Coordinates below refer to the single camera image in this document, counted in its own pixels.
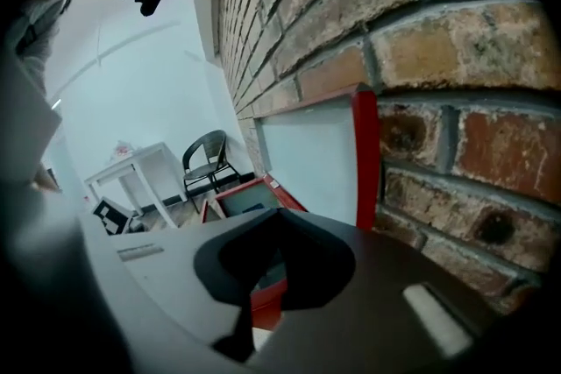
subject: wicker chair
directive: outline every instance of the wicker chair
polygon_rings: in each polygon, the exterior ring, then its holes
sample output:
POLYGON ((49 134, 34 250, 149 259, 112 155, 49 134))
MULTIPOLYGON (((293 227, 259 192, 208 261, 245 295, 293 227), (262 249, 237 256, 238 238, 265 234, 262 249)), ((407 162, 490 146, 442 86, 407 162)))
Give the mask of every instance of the wicker chair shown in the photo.
MULTIPOLYGON (((226 159, 226 133, 222 130, 211 131, 201 138, 198 138, 183 154, 183 170, 185 171, 183 182, 185 184, 185 193, 188 198, 191 201, 193 200, 189 194, 188 187, 204 178, 209 179, 210 185, 214 188, 215 192, 218 193, 216 174, 228 168, 234 171, 238 180, 241 180, 239 173, 230 162, 228 162, 228 159, 226 159), (208 164, 191 169, 189 167, 189 161, 201 145, 204 148, 204 154, 207 157, 208 164)), ((195 209, 198 213, 199 210, 196 204, 195 209)))

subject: white panel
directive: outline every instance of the white panel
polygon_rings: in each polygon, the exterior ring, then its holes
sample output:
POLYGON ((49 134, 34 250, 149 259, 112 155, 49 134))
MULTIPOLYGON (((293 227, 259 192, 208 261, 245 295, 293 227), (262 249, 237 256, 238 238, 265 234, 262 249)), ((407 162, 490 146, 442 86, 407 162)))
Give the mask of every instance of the white panel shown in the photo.
POLYGON ((267 117, 259 134, 270 174, 303 207, 356 225, 357 156, 349 99, 267 117))

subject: brick wall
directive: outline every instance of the brick wall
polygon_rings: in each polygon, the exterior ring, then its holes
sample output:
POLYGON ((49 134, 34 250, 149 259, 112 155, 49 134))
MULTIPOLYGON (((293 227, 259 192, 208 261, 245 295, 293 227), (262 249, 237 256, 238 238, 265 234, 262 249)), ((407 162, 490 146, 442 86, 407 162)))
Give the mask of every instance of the brick wall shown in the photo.
POLYGON ((561 225, 557 42, 534 0, 220 0, 220 53, 256 171, 253 117, 364 82, 383 154, 374 229, 507 313, 561 225))

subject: white side table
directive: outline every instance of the white side table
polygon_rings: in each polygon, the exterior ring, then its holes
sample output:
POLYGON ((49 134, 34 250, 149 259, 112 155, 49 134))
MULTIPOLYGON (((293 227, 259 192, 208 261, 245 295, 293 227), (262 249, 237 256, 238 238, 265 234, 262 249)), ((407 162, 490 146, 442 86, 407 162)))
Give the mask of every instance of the white side table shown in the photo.
POLYGON ((103 184, 106 184, 113 180, 119 180, 121 187, 123 188, 124 192, 126 193, 127 198, 131 202, 134 209, 137 211, 138 215, 143 215, 142 208, 138 204, 138 201, 132 194, 131 189, 126 183, 124 177, 130 173, 136 173, 142 183, 142 186, 148 193, 148 197, 153 201, 154 206, 158 209, 161 216, 166 221, 167 225, 170 228, 177 228, 177 225, 172 220, 172 217, 167 212, 166 206, 162 202, 161 198, 158 196, 156 191, 150 185, 150 181, 147 179, 144 171, 142 170, 142 165, 140 161, 147 156, 150 156, 156 152, 161 152, 164 160, 166 161, 169 170, 177 184, 178 193, 181 197, 183 202, 187 201, 187 196, 185 195, 185 191, 183 190, 183 184, 181 182, 181 178, 177 171, 174 169, 174 162, 171 157, 171 152, 167 148, 166 144, 163 142, 159 142, 158 144, 147 146, 146 148, 142 148, 136 152, 133 152, 130 156, 117 161, 112 166, 104 168, 101 172, 96 173, 93 176, 90 176, 85 180, 86 184, 88 185, 89 189, 93 197, 95 198, 96 202, 99 202, 99 196, 97 195, 95 187, 100 187, 103 184))

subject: white sticker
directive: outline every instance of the white sticker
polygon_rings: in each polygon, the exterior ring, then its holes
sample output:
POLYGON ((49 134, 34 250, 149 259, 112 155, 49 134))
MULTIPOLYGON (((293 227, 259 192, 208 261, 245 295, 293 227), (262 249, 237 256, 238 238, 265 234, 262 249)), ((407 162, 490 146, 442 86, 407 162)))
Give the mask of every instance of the white sticker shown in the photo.
POLYGON ((111 234, 116 234, 117 231, 119 230, 119 227, 117 226, 116 223, 112 222, 109 219, 106 219, 105 221, 105 228, 111 233, 111 234))

